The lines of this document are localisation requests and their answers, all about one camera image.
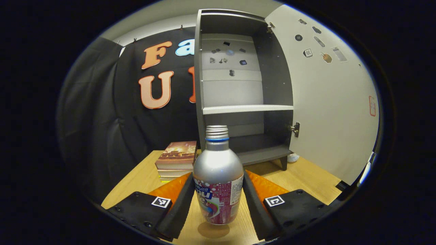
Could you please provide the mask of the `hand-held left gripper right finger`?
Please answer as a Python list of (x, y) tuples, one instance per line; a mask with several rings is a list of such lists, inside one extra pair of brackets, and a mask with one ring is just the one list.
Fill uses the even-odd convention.
[(333, 209), (303, 189), (288, 191), (248, 170), (244, 171), (243, 190), (260, 240), (296, 235)]

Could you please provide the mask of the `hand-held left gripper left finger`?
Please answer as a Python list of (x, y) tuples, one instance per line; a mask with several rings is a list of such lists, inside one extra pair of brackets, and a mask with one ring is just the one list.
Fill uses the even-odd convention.
[(134, 191), (108, 212), (140, 233), (173, 241), (179, 238), (193, 194), (193, 174), (188, 173), (149, 193)]

